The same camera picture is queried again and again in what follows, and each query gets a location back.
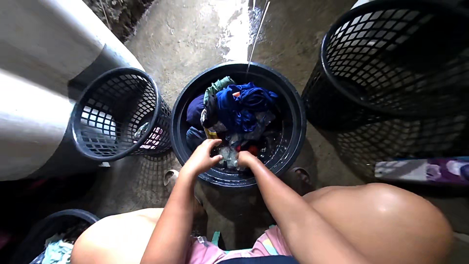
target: purple cloth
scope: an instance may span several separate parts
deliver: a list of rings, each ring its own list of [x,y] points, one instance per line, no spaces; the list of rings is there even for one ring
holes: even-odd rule
[[[202,114],[202,110],[204,110],[204,94],[199,95],[190,102],[187,107],[186,121],[196,128],[201,128],[200,115]]]
[[[228,85],[217,93],[218,119],[231,132],[247,133],[256,127],[256,112],[270,110],[278,95],[254,83]]]

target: bare leg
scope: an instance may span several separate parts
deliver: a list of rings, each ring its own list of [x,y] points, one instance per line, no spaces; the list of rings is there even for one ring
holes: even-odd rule
[[[441,263],[450,249],[452,231],[441,212],[400,188],[331,186],[303,197],[373,263]],[[162,210],[98,221],[75,243],[72,264],[140,263]]]
[[[403,189],[332,186],[303,197],[372,263],[441,263],[450,250],[453,233],[443,214]]]
[[[72,264],[139,264],[163,208],[105,217],[75,242]],[[205,214],[194,200],[194,217]]]

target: blue clothing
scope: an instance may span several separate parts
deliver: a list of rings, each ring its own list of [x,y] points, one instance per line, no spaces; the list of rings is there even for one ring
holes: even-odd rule
[[[237,257],[221,261],[220,264],[298,264],[292,256]]]
[[[204,94],[201,94],[192,100],[192,102],[190,102],[189,106],[187,107],[186,121],[195,127],[201,128],[202,125],[200,124],[200,114],[204,108]]]
[[[246,133],[256,128],[256,112],[270,110],[278,95],[254,83],[228,85],[217,93],[218,119],[231,132]]]
[[[198,130],[193,126],[191,126],[186,132],[187,146],[191,151],[196,150],[196,148],[206,139],[207,136],[205,135],[205,132]]]

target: light blue cloth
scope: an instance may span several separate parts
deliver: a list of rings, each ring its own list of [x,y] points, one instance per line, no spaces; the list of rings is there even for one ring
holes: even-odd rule
[[[63,240],[51,242],[45,249],[42,264],[69,264],[73,245]]]

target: person's right hand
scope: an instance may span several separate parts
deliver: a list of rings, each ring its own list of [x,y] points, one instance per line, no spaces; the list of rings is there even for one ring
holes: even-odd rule
[[[191,172],[191,174],[197,176],[201,173],[208,171],[213,167],[217,162],[223,159],[222,155],[216,155],[215,157],[210,157],[210,151],[215,146],[220,145],[221,140],[205,140],[200,144],[190,158],[186,161],[181,171]]]
[[[244,167],[250,167],[251,164],[257,160],[257,157],[249,151],[240,151],[236,154],[236,158],[238,159],[238,165]]]

